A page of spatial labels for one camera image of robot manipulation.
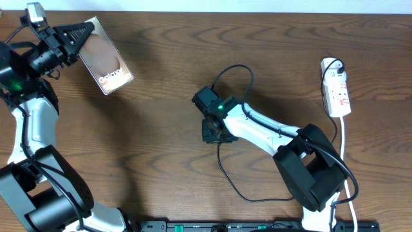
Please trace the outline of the Galaxy S25 Ultra smartphone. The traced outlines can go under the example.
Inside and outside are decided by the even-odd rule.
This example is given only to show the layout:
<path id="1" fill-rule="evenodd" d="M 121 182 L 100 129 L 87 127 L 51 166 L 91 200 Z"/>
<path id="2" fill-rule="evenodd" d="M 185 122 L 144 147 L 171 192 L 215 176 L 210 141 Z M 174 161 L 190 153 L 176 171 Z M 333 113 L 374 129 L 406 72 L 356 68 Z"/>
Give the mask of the Galaxy S25 Ultra smartphone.
<path id="1" fill-rule="evenodd" d="M 135 80 L 114 42 L 97 16 L 88 19 L 95 29 L 80 50 L 86 65 L 104 95 L 109 95 Z"/>

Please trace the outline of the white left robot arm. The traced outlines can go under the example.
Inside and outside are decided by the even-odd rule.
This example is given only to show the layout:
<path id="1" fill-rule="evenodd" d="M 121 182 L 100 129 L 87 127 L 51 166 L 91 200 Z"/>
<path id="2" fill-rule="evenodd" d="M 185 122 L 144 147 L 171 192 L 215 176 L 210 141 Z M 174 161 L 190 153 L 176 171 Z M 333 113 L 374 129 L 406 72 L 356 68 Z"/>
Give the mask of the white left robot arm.
<path id="1" fill-rule="evenodd" d="M 120 209 L 93 199 L 56 148 L 59 105 L 50 79 L 76 62 L 93 24 L 30 28 L 38 44 L 1 44 L 1 98 L 16 120 L 14 150 L 1 169 L 2 198 L 27 231 L 134 231 Z"/>

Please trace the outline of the white power strip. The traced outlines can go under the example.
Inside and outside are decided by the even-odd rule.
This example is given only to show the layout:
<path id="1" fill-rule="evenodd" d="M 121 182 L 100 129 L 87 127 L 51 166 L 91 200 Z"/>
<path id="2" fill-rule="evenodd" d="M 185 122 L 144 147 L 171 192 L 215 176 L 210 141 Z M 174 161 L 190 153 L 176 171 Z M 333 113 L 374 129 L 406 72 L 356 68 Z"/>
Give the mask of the white power strip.
<path id="1" fill-rule="evenodd" d="M 340 59 L 334 57 L 324 58 L 321 61 L 322 82 L 323 72 L 329 68 L 338 69 L 339 73 L 345 71 L 344 63 Z M 323 84 L 323 91 L 326 94 L 327 112 L 330 117 L 343 118 L 351 113 L 350 98 L 346 82 L 332 86 L 325 86 Z"/>

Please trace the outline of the white USB charger adapter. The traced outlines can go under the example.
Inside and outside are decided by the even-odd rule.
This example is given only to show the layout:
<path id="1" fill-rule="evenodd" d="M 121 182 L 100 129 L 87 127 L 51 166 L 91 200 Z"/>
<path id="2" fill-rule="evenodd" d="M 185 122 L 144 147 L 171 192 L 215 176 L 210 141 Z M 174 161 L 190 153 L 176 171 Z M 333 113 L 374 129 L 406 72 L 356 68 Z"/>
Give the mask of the white USB charger adapter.
<path id="1" fill-rule="evenodd" d="M 339 73 L 338 69 L 329 68 L 323 72 L 323 84 L 325 86 L 332 86 L 335 84 L 344 83 L 346 82 L 346 79 L 347 75 L 345 71 Z"/>

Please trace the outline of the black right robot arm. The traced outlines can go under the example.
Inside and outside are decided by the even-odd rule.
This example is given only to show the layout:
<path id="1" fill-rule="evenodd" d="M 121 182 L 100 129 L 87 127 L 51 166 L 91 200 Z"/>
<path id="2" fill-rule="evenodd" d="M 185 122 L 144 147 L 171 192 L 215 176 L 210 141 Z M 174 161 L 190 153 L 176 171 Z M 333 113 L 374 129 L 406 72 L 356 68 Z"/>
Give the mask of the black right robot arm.
<path id="1" fill-rule="evenodd" d="M 223 99 L 209 90 L 192 102 L 203 114 L 203 141 L 221 146 L 245 139 L 274 160 L 292 198 L 304 208 L 302 226 L 334 231 L 338 199 L 353 174 L 323 131 L 313 124 L 288 126 L 252 109 L 243 99 Z"/>

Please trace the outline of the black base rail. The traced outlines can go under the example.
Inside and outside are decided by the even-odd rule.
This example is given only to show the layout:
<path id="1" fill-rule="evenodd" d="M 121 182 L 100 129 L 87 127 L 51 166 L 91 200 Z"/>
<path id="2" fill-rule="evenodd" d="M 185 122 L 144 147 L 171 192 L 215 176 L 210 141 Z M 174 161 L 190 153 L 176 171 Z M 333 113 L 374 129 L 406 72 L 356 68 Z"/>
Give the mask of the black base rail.
<path id="1" fill-rule="evenodd" d="M 246 231 L 305 231 L 298 221 L 274 222 L 165 222 L 144 221 L 138 228 L 145 232 L 246 232 Z"/>

